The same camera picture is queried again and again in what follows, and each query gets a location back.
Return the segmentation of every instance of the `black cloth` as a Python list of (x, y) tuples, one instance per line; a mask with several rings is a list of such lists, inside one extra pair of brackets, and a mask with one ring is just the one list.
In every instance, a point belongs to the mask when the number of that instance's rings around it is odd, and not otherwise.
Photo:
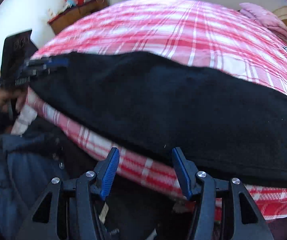
[(171, 165), (171, 150), (212, 176), (287, 187), (287, 96), (147, 52), (71, 53), (31, 84), (47, 103), (116, 143)]
[[(0, 133), (9, 123), (0, 112)], [(64, 163), (64, 170), (59, 163)], [(78, 178), (92, 170), (91, 158), (53, 124), (37, 117), (22, 136), (0, 135), (0, 239), (12, 240), (30, 208), (54, 177)], [(106, 226), (120, 231), (120, 240), (146, 239), (171, 212), (167, 196), (116, 176), (106, 202)], [(71, 240), (78, 239), (71, 209)]]

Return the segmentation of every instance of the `human hand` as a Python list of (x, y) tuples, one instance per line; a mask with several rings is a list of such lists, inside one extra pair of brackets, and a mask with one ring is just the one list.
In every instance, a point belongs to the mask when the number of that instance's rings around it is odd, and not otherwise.
[(8, 102), (11, 99), (17, 99), (16, 111), (19, 113), (23, 108), (26, 101), (27, 90), (5, 90), (0, 88), (0, 111), (3, 113), (8, 112)]

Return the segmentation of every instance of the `pink pillow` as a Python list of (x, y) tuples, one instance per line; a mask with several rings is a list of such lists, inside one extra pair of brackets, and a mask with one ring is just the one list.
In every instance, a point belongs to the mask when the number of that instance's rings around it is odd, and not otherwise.
[(256, 19), (256, 17), (251, 12), (248, 12), (245, 9), (241, 9), (240, 13), (242, 13), (245, 16), (247, 16), (250, 20), (255, 20)]
[(240, 3), (240, 6), (243, 10), (251, 13), (264, 27), (279, 33), (287, 39), (287, 26), (272, 12), (253, 3)]

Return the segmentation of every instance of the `bed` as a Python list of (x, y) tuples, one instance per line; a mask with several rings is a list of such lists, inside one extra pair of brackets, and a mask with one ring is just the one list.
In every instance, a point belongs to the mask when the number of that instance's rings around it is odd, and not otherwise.
[[(84, 17), (33, 56), (69, 53), (120, 54), (148, 51), (181, 64), (219, 69), (287, 95), (284, 41), (238, 11), (195, 0), (129, 0)], [(127, 150), (80, 125), (42, 101), (32, 89), (12, 133), (22, 134), (39, 115), (91, 157), (120, 150), (117, 173), (144, 187), (183, 198), (173, 168)], [(246, 185), (264, 218), (287, 217), (287, 189)], [(216, 201), (216, 217), (221, 200)]]

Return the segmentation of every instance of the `black blanket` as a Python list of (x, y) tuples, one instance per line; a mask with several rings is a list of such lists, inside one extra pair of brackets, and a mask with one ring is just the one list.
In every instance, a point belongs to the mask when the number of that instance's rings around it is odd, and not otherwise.
[(181, 147), (214, 177), (287, 187), (286, 95), (147, 52), (59, 57), (68, 70), (32, 89), (98, 134), (168, 165)]

